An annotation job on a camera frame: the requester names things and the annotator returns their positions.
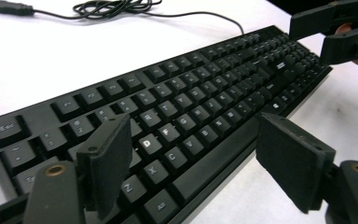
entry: white table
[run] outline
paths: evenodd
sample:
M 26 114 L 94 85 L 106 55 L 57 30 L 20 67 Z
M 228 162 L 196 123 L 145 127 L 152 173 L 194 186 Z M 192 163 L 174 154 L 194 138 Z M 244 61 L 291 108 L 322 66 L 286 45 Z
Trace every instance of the white table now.
M 73 15 L 76 0 L 24 0 Z M 212 11 L 238 21 L 245 32 L 275 24 L 288 32 L 290 16 L 264 0 L 171 0 L 153 12 Z M 93 23 L 0 14 L 0 115 L 118 76 L 240 31 L 221 19 L 197 15 L 162 19 L 122 16 Z M 301 42 L 319 53 L 323 36 Z M 337 150 L 335 163 L 358 160 L 358 66 L 345 63 L 290 115 L 290 120 Z M 0 189 L 0 204 L 5 201 Z M 324 223 L 322 211 L 301 214 L 255 158 L 207 200 L 192 223 Z

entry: black keyboard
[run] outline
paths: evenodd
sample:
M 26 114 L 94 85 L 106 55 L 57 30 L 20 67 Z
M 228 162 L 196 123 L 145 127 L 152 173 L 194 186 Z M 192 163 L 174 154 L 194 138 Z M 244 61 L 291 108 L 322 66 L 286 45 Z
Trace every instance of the black keyboard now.
M 330 71 L 270 26 L 112 77 L 1 116 L 0 184 L 9 199 L 30 192 L 39 167 L 75 160 L 105 120 L 129 113 L 113 221 L 181 222 L 254 151 L 257 113 L 287 116 Z

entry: black cable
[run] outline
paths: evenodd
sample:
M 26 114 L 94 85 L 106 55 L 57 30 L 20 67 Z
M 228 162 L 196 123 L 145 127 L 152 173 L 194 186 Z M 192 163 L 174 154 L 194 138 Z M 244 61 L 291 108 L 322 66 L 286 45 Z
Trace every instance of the black cable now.
M 67 17 L 52 12 L 47 12 L 44 10 L 33 9 L 32 6 L 27 6 L 19 3 L 10 3 L 7 1 L 0 0 L 0 13 L 18 15 L 18 16 L 32 16 L 35 13 L 41 13 L 52 17 L 61 18 L 64 20 L 88 19 L 94 21 L 109 20 L 123 12 L 131 13 L 131 14 L 145 14 L 148 16 L 163 17 L 163 18 L 174 18 L 174 17 L 184 17 L 184 16 L 197 15 L 197 14 L 206 14 L 206 15 L 216 16 L 221 19 L 235 23 L 240 28 L 241 33 L 244 34 L 243 29 L 238 22 L 217 13 L 196 11 L 196 12 L 188 12 L 188 13 L 176 14 L 176 15 L 154 14 L 148 11 L 152 8 L 152 6 L 161 4 L 162 0 L 159 0 L 157 2 L 153 2 L 153 0 L 145 0 L 145 3 L 143 3 L 143 1 L 144 0 L 88 1 L 86 3 L 78 4 L 73 7 L 74 12 L 76 12 L 78 16 Z

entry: usb plug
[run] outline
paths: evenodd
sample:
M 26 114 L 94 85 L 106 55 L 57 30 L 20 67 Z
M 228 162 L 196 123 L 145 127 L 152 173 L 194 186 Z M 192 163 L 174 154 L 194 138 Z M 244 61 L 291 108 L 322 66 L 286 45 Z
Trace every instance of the usb plug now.
M 27 6 L 21 3 L 0 1 L 0 13 L 16 16 L 32 16 L 34 15 L 34 9 L 32 6 Z

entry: key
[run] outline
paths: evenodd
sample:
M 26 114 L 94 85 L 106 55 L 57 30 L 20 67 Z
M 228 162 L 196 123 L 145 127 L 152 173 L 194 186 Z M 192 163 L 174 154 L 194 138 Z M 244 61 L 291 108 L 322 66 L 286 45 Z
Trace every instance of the key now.
M 72 96 L 63 96 L 51 106 L 61 121 L 67 121 L 83 113 L 82 108 Z
M 121 186 L 121 197 L 124 203 L 132 205 L 137 203 L 146 195 L 146 188 L 139 180 L 138 176 L 132 175 L 130 178 L 124 180 Z
M 37 157 L 27 141 L 5 148 L 1 156 L 11 175 L 16 175 L 37 162 Z
M 189 136 L 185 141 L 183 141 L 181 148 L 191 160 L 199 158 L 205 149 L 204 145 L 194 135 Z
M 173 147 L 171 150 L 164 154 L 163 159 L 169 171 L 175 175 L 187 164 L 187 158 L 182 153 L 179 147 Z
M 140 114 L 139 121 L 144 130 L 146 130 L 148 133 L 156 130 L 161 123 L 161 119 L 154 109 L 147 110 L 146 112 Z
M 87 110 L 98 108 L 105 104 L 104 98 L 95 88 L 82 91 L 77 96 L 77 99 Z
M 68 125 L 75 137 L 83 140 L 90 136 L 95 130 L 87 117 L 79 117 L 77 119 L 73 119 L 68 123 Z
M 47 132 L 43 132 L 39 135 L 39 139 L 43 148 L 50 156 L 65 149 L 68 145 L 68 140 L 66 140 L 60 129 L 51 129 Z
M 29 136 L 28 130 L 20 116 L 0 118 L 0 148 L 20 141 L 27 136 Z
M 168 178 L 168 171 L 159 161 L 152 161 L 143 169 L 145 179 L 151 188 L 157 188 Z
M 179 132 L 170 123 L 159 128 L 157 134 L 165 147 L 172 147 L 181 137 Z
M 123 86 L 124 90 L 128 93 L 133 93 L 140 91 L 145 88 L 144 83 L 142 83 L 135 74 L 129 74 L 119 80 L 119 83 Z
M 162 144 L 152 133 L 139 139 L 138 146 L 139 151 L 145 156 L 145 158 L 156 158 L 162 150 Z
M 170 69 L 172 69 L 172 72 L 175 72 L 174 67 L 176 65 L 174 63 L 167 63 L 167 64 L 164 64 L 163 66 L 166 69 L 166 71 L 171 72 Z M 158 83 L 158 82 L 163 81 L 169 77 L 169 74 L 166 74 L 157 65 L 149 67 L 145 72 L 147 73 L 147 76 L 150 78 L 150 80 L 152 80 L 153 83 Z
M 189 135 L 197 127 L 196 122 L 194 122 L 194 120 L 188 114 L 184 114 L 177 118 L 174 121 L 174 124 L 176 129 L 181 133 L 182 136 Z
M 110 102 L 120 99 L 126 95 L 124 89 L 115 80 L 110 80 L 104 83 L 99 90 L 101 90 L 103 96 Z
M 144 210 L 151 222 L 155 224 L 168 222 L 179 212 L 179 209 L 179 206 L 165 189 L 144 205 Z

